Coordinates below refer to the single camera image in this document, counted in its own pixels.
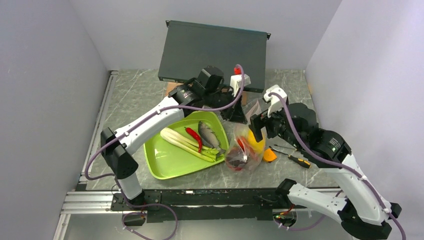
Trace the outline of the yellow bell pepper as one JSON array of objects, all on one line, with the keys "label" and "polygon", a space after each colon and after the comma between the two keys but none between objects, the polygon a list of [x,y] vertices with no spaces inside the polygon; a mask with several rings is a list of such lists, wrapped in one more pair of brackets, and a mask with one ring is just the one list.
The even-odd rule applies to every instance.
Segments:
[{"label": "yellow bell pepper", "polygon": [[247,132],[247,148],[248,148],[248,157],[252,158],[253,160],[257,162],[261,162],[265,147],[266,147],[266,141],[265,139],[262,139],[261,141],[257,141],[253,132],[249,130]]}]

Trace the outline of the orange red chili pepper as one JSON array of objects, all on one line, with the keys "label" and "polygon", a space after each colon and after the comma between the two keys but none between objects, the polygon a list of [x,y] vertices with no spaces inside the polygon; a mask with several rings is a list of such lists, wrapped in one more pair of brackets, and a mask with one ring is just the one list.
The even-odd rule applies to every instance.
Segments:
[{"label": "orange red chili pepper", "polygon": [[247,162],[248,158],[254,159],[256,157],[255,150],[253,147],[249,144],[247,139],[243,136],[237,137],[236,142],[238,146],[240,147],[241,151],[243,152],[243,161]]}]

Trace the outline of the clear pink zip top bag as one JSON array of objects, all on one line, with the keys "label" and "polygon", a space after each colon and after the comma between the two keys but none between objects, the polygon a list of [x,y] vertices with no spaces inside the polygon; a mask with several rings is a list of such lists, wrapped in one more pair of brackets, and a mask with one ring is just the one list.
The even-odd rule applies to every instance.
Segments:
[{"label": "clear pink zip top bag", "polygon": [[266,149],[266,130],[257,142],[248,124],[236,123],[225,153],[225,163],[233,171],[253,171],[262,161]]}]

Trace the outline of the grey toy fish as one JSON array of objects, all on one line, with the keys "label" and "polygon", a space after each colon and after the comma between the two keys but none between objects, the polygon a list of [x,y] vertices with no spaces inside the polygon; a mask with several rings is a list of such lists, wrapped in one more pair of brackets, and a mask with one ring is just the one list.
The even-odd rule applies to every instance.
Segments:
[{"label": "grey toy fish", "polygon": [[198,133],[201,139],[205,142],[205,145],[218,150],[217,156],[220,156],[226,152],[225,149],[221,148],[221,143],[218,140],[215,132],[204,122],[198,122]]}]

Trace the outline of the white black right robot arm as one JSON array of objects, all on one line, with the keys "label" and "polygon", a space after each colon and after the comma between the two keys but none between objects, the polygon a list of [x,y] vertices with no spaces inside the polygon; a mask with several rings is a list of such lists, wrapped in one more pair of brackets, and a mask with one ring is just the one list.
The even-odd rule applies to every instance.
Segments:
[{"label": "white black right robot arm", "polygon": [[299,205],[319,212],[359,240],[389,237],[389,220],[399,217],[401,206],[385,200],[373,188],[347,142],[340,134],[320,128],[314,110],[300,102],[291,103],[273,113],[253,114],[249,128],[256,140],[279,137],[286,141],[333,178],[345,194],[331,197],[286,178],[275,190],[280,207]]}]

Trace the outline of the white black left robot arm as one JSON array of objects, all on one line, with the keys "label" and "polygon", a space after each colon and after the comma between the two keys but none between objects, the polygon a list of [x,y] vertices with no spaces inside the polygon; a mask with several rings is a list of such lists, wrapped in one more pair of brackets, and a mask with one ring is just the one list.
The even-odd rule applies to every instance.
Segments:
[{"label": "white black left robot arm", "polygon": [[241,65],[234,68],[227,91],[220,86],[223,72],[214,66],[203,68],[193,77],[171,90],[168,96],[153,109],[133,122],[117,129],[104,129],[101,134],[100,154],[112,170],[117,185],[123,190],[124,204],[131,210],[144,203],[144,191],[137,178],[139,167],[133,154],[162,129],[176,123],[196,111],[219,111],[224,120],[246,123],[241,100],[251,78]]}]

